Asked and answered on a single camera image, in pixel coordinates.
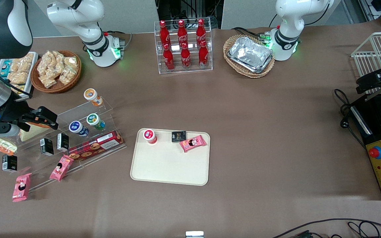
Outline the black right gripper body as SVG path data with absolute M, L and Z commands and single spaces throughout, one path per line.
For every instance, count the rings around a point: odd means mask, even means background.
M 0 122 L 12 123 L 14 125 L 26 125 L 20 122 L 24 114 L 30 111 L 30 107 L 26 101 L 8 100 L 0 107 Z

